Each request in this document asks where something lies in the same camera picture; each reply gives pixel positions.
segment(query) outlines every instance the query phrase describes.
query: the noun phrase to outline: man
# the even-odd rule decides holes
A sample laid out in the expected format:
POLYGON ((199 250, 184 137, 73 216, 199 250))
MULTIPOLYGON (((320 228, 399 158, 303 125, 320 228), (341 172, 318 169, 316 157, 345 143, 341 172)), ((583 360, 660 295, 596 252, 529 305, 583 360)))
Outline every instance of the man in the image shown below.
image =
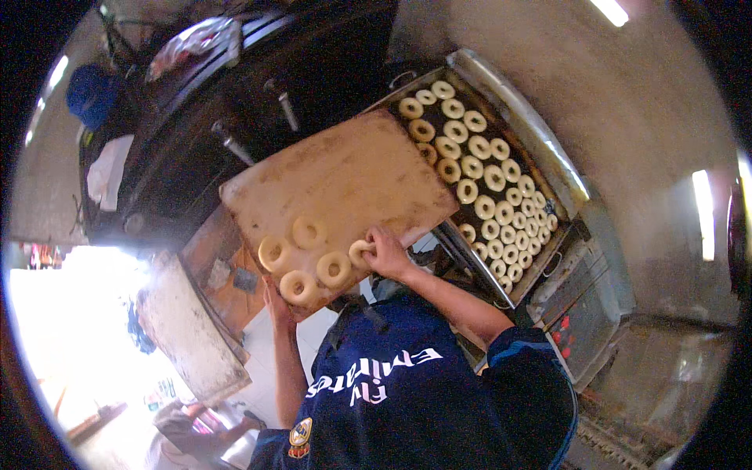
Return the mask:
POLYGON ((371 228, 367 239, 376 246, 364 255, 371 268, 406 288, 382 299, 394 289, 380 285, 379 302, 344 310, 310 387, 296 323, 265 278, 277 412, 289 431, 261 432, 249 468, 557 468, 575 433, 577 398, 543 332, 517 328, 422 271, 389 230, 371 228), (488 353, 482 377, 447 321, 488 353))

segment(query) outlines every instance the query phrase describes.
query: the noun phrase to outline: donut dough ring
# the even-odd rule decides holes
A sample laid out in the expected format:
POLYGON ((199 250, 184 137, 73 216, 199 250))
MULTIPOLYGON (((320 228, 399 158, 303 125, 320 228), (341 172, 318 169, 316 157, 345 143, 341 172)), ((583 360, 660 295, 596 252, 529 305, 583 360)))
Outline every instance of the donut dough ring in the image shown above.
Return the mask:
POLYGON ((462 166, 462 172, 466 176, 474 180, 483 177, 483 163, 474 156, 465 155, 462 160, 459 161, 459 165, 462 166))
POLYGON ((509 225, 512 223, 512 217, 514 217, 514 207, 512 207, 509 201, 500 201, 496 204, 493 216, 499 225, 509 225))
POLYGON ((430 106, 436 103, 436 95, 434 95, 429 89, 419 89, 417 93, 415 93, 415 99, 423 106, 430 106))
POLYGON ((454 98, 454 88, 445 81, 439 80, 431 85, 431 91, 440 99, 454 98))
POLYGON ((507 184, 504 172, 496 165, 488 165, 483 169, 483 181, 486 182, 489 190, 496 191, 497 193, 503 190, 507 184))
POLYGON ((475 227, 469 223, 463 223, 459 226, 459 233, 462 234, 468 243, 472 244, 472 242, 475 241, 475 227))
POLYGON ((457 198, 460 204, 471 204, 478 197, 478 185, 473 180, 463 179, 457 184, 457 198))
POLYGON ((517 236, 514 238, 514 246, 519 251, 527 250, 527 245, 530 243, 530 237, 523 230, 517 231, 517 236))
POLYGON ((436 129, 426 120, 415 119, 408 124, 410 136, 419 142, 428 142, 436 136, 436 129))
POLYGON ((465 115, 465 105, 454 98, 449 98, 441 103, 441 112, 449 119, 459 119, 465 115))
POLYGON ((436 150, 439 155, 444 158, 457 160, 462 155, 462 150, 459 148, 459 144, 448 138, 446 135, 436 138, 436 150))
POLYGON ((447 183, 456 183, 459 181, 459 177, 462 176, 462 171, 459 169, 459 163, 450 159, 441 159, 436 164, 436 170, 441 175, 441 178, 447 183))
POLYGON ((478 254, 482 262, 486 262, 486 258, 488 258, 488 248, 486 248, 486 244, 484 242, 476 241, 472 244, 472 249, 478 254))
POLYGON ((366 251, 371 251, 376 248, 376 243, 368 243, 365 240, 355 240, 352 245, 350 245, 350 249, 347 252, 347 257, 350 258, 350 262, 353 263, 353 266, 355 266, 358 269, 365 269, 369 270, 371 269, 371 266, 368 265, 368 263, 363 259, 363 253, 366 251))
POLYGON ((511 265, 517 262, 517 258, 520 256, 520 251, 514 245, 507 245, 504 247, 504 253, 502 259, 507 265, 511 265))
POLYGON ((467 128, 473 132, 483 132, 488 126, 486 118, 483 117, 483 114, 477 111, 466 112, 462 121, 465 123, 467 128))
POLYGON ((415 98, 403 98, 399 102, 399 113, 408 119, 423 116, 423 105, 415 98))
POLYGON ((520 180, 520 166, 514 160, 504 160, 502 162, 502 171, 504 172, 504 177, 507 178, 507 181, 510 183, 516 183, 520 180))
POLYGON ((481 235, 483 235, 483 238, 485 238, 486 240, 493 240, 494 238, 498 237, 500 231, 501 227, 499 227, 499 224, 496 223, 494 219, 483 221, 483 225, 481 226, 481 235))
POLYGON ((503 162, 509 158, 509 144, 501 138, 491 139, 491 155, 503 162))
POLYGON ((290 257, 290 243, 285 238, 267 235, 259 244, 259 261, 269 272, 282 268, 290 257))
POLYGON ((424 159, 426 159, 426 163, 433 166, 434 163, 436 163, 436 160, 438 160, 438 156, 436 156, 436 149, 433 148, 431 144, 426 144, 425 142, 418 142, 415 144, 416 147, 418 147, 418 150, 420 151, 420 156, 422 156, 424 159))
POLYGON ((319 220, 300 216, 293 222, 293 240, 303 250, 313 250, 326 241, 326 226, 319 220))
POLYGON ((307 305, 317 297, 318 289, 314 277, 309 273, 290 271, 280 280, 280 294, 290 304, 307 305))
POLYGON ((468 140, 469 133, 468 128, 460 121, 449 120, 444 123, 444 135, 456 143, 462 144, 468 140))
POLYGON ((497 261, 504 253, 504 244, 498 238, 489 240, 488 243, 486 243, 486 248, 488 249, 488 257, 497 261))
POLYGON ((502 241, 505 245, 511 245, 514 244, 514 241, 517 239, 517 230, 513 229, 512 226, 505 225, 499 230, 499 240, 502 241))
POLYGON ((332 251, 319 258, 316 263, 316 276, 330 289, 336 289, 347 281, 353 270, 350 258, 341 251, 332 251), (332 266, 337 266, 337 274, 330 272, 332 266))
POLYGON ((477 199, 475 199, 475 215, 480 217, 482 220, 488 220, 493 217, 493 212, 495 210, 496 204, 493 202, 493 199, 486 196, 485 194, 480 195, 477 199))

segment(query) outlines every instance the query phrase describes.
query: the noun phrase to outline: raw donut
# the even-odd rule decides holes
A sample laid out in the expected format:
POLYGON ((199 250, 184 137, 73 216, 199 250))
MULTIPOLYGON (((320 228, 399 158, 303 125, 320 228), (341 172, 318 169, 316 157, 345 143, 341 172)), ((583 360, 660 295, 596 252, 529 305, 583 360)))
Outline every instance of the raw donut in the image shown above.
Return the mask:
POLYGON ((431 85, 433 94, 441 99, 454 98, 454 88, 445 81, 436 81, 431 85))
POLYGON ((470 153, 481 160, 488 159, 491 156, 491 144, 482 135, 473 135, 470 137, 468 149, 470 149, 470 153))
POLYGON ((503 244, 511 245, 517 239, 517 230, 513 229, 512 226, 505 225, 500 230, 499 239, 503 244))
POLYGON ((491 262, 491 272, 496 276, 496 279, 500 279, 501 276, 507 271, 507 265, 503 259, 494 259, 491 262))
POLYGON ((418 147, 418 150, 420 151, 420 156, 426 159, 426 163, 428 163, 431 166, 433 166, 433 164, 436 163, 436 160, 438 160, 438 157, 436 156, 436 149, 433 148, 431 144, 418 142, 417 144, 415 144, 415 146, 418 147))
POLYGON ((475 241, 475 227, 469 223, 463 223, 459 226, 459 232, 465 237, 465 240, 467 240, 468 243, 475 241))
POLYGON ((507 245, 504 247, 504 254, 502 259, 507 265, 517 262, 517 257, 520 255, 520 251, 514 245, 507 245))
POLYGON ((478 196, 475 199, 475 214, 483 220, 488 220, 493 217, 493 212, 496 209, 493 199, 485 194, 478 196))
POLYGON ((520 210, 523 214, 525 214, 525 217, 534 217, 535 216, 535 203, 532 201, 532 199, 523 199, 520 203, 520 210))
POLYGON ((460 155, 462 155, 462 151, 460 150, 459 145, 452 139, 448 138, 446 135, 437 137, 435 143, 436 150, 438 150, 438 152, 444 158, 456 160, 460 155))
POLYGON ((503 190, 504 186, 507 184, 502 169, 496 165, 488 165, 484 168, 483 181, 486 182, 486 186, 488 186, 489 190, 496 192, 503 190))
POLYGON ((472 244, 472 249, 478 254, 478 256, 481 258, 481 261, 486 261, 486 258, 488 258, 488 248, 486 248, 486 244, 484 242, 476 241, 472 244))
POLYGON ((267 235, 259 244, 259 261, 269 272, 277 271, 290 257, 290 243, 284 238, 267 235))
POLYGON ((535 183, 532 182, 532 178, 527 174, 520 176, 520 179, 517 181, 517 187, 520 188, 523 197, 532 198, 532 195, 535 194, 535 183))
POLYGON ((408 119, 423 116, 423 105, 415 98, 403 98, 399 102, 399 113, 408 119))
POLYGON ((527 222, 527 217, 522 212, 515 212, 512 216, 512 226, 517 230, 524 229, 525 222, 527 222))
POLYGON ((419 142, 428 142, 436 135, 436 129, 433 129, 431 123, 422 119, 415 119, 408 124, 410 136, 419 142))
POLYGON ((504 244, 497 238, 489 240, 486 247, 488 248, 488 257, 491 259, 499 259, 504 253, 504 244))
POLYGON ((483 176, 483 163, 474 156, 465 155, 459 164, 462 166, 462 172, 472 179, 477 180, 483 176))
POLYGON ((449 119, 459 119, 465 114, 465 106, 454 98, 441 103, 441 111, 449 119))
POLYGON ((517 236, 514 238, 514 246, 519 251, 527 250, 527 245, 530 243, 530 237, 523 230, 517 231, 517 236))
POLYGON ((447 121, 444 124, 444 135, 458 144, 468 140, 468 128, 460 121, 447 121))
POLYGON ((509 188, 505 195, 507 201, 509 201, 509 204, 511 205, 518 206, 522 203, 522 195, 520 194, 520 190, 517 188, 509 188))
POLYGON ((554 232, 559 227, 559 219, 553 214, 548 214, 546 217, 546 228, 554 232))
POLYGON ((509 144, 501 138, 491 139, 491 155, 497 160, 506 160, 509 158, 509 144))
POLYGON ((514 160, 504 160, 502 162, 502 171, 504 172, 504 177, 507 178, 507 181, 510 183, 516 183, 520 180, 520 166, 514 160))
POLYGON ((532 265, 532 254, 528 250, 520 251, 520 256, 517 257, 517 262, 522 269, 528 269, 532 265))
POLYGON ((538 237, 530 238, 530 243, 527 244, 527 250, 533 256, 541 252, 541 241, 538 240, 538 237))
POLYGON ((363 252, 373 251, 376 243, 368 243, 365 240, 355 240, 347 252, 350 262, 358 269, 371 269, 371 266, 363 259, 363 252))
POLYGON ((462 204, 470 204, 478 197, 478 185, 473 180, 464 179, 457 184, 457 198, 462 204))
POLYGON ((326 241, 326 226, 318 220, 300 216, 293 222, 293 240, 303 250, 313 250, 326 241))
POLYGON ((532 194, 532 201, 538 209, 546 207, 546 196, 543 196, 543 193, 540 191, 535 191, 532 194))
POLYGON ((500 201, 496 205, 496 210, 494 211, 493 216, 496 218, 496 222, 498 222, 499 225, 509 225, 512 223, 514 208, 512 207, 512 204, 509 204, 509 201, 500 201))
POLYGON ((419 89, 415 93, 415 99, 425 106, 433 105, 434 103, 436 103, 436 95, 434 95, 430 90, 427 89, 419 89))
POLYGON ((305 271, 288 272, 280 280, 282 298, 293 305, 309 304, 317 291, 314 277, 305 271))
POLYGON ((509 280, 512 282, 520 282, 520 279, 522 279, 522 266, 512 263, 507 268, 507 276, 509 276, 509 280))
POLYGON ((481 226, 481 235, 486 240, 493 240, 499 236, 499 230, 501 230, 501 227, 494 219, 484 220, 481 226))
POLYGON ((459 177, 462 176, 459 163, 450 159, 439 160, 436 164, 436 170, 447 183, 456 183, 459 181, 459 177))
POLYGON ((344 284, 352 270, 350 258, 341 251, 327 253, 316 263, 316 275, 330 289, 344 284))
POLYGON ((465 117, 462 119, 465 125, 473 132, 483 132, 486 130, 486 118, 483 114, 477 111, 468 111, 465 113, 465 117))

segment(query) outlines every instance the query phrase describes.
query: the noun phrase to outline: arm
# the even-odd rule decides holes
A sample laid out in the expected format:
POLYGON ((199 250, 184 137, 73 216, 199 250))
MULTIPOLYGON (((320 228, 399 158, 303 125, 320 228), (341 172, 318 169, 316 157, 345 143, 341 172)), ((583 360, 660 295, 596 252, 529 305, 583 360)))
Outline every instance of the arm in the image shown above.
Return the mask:
POLYGON ((459 287, 439 279, 410 262, 395 235, 384 227, 372 227, 368 240, 376 243, 376 254, 365 252, 363 259, 384 277, 396 280, 431 302, 468 339, 483 350, 501 332, 514 324, 498 308, 487 304, 459 287))

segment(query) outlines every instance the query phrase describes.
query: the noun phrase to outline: dough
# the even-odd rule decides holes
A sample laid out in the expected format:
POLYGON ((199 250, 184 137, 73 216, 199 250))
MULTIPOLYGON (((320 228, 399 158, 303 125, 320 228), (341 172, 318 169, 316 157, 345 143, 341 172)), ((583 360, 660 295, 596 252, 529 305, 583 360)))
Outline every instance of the dough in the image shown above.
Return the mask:
POLYGON ((303 250, 313 250, 326 242, 326 226, 319 220, 300 216, 293 222, 293 240, 303 250))
POLYGON ((475 215, 483 220, 488 220, 493 217, 493 212, 496 209, 493 199, 486 195, 478 196, 475 199, 475 215))
POLYGON ((486 130, 486 118, 483 114, 477 111, 468 111, 465 113, 465 117, 462 119, 465 125, 473 132, 483 132, 486 130))
POLYGON ((461 204, 471 204, 478 197, 478 185, 473 180, 460 180, 457 184, 457 198, 461 204))
POLYGON ((428 142, 436 135, 436 129, 433 129, 431 123, 422 119, 415 119, 408 124, 410 136, 419 142, 428 142))
POLYGON ((491 155, 497 160, 506 160, 509 158, 509 144, 501 138, 491 139, 491 155))
POLYGON ((340 287, 350 277, 353 267, 341 251, 332 251, 319 258, 316 263, 316 275, 328 288, 340 287))
POLYGON ((436 150, 438 150, 439 154, 444 158, 457 160, 459 156, 462 155, 459 144, 448 138, 446 135, 437 137, 435 143, 436 150))
POLYGON ((399 113, 408 119, 423 116, 423 105, 415 98, 403 98, 399 102, 399 113))
POLYGON ((458 144, 468 140, 468 128, 460 121, 447 121, 444 124, 444 135, 458 144))
POLYGON ((291 271, 280 280, 282 298, 293 305, 307 305, 318 295, 314 277, 305 271, 291 271))
POLYGON ((269 272, 282 268, 290 258, 290 243, 284 238, 267 235, 259 244, 259 261, 269 272))
POLYGON ((426 163, 433 166, 433 164, 436 163, 436 160, 438 160, 438 157, 436 156, 436 149, 433 148, 431 144, 426 144, 424 142, 419 142, 415 145, 420 151, 420 156, 426 159, 426 163))
POLYGON ((468 140, 468 149, 476 158, 487 160, 491 156, 491 144, 482 135, 473 135, 468 140))
POLYGON ((459 119, 465 114, 465 106, 454 98, 441 103, 441 111, 449 119, 459 119))
POLYGON ((447 183, 456 183, 459 181, 459 177, 462 176, 462 172, 459 170, 459 163, 450 159, 439 160, 436 164, 436 170, 447 183))
POLYGON ((507 181, 510 183, 516 183, 520 180, 520 166, 514 160, 504 160, 502 162, 502 171, 504 172, 504 177, 507 178, 507 181))
POLYGON ((483 176, 483 163, 474 156, 465 155, 462 160, 460 160, 459 164, 462 166, 462 172, 466 176, 471 177, 474 180, 483 176))
POLYGON ((347 252, 350 262, 358 269, 370 270, 371 267, 363 259, 363 252, 373 252, 376 249, 376 243, 368 243, 365 240, 355 240, 347 252))
POLYGON ((509 201, 500 201, 496 204, 496 210, 493 213, 496 218, 496 222, 499 225, 509 225, 512 223, 512 217, 514 216, 514 207, 509 201))
POLYGON ((454 98, 454 88, 445 81, 436 81, 431 85, 431 91, 440 99, 454 98))
POLYGON ((496 223, 494 219, 484 220, 483 225, 481 226, 481 235, 483 235, 483 238, 486 240, 493 240, 499 236, 500 230, 501 228, 499 227, 499 224, 496 223))

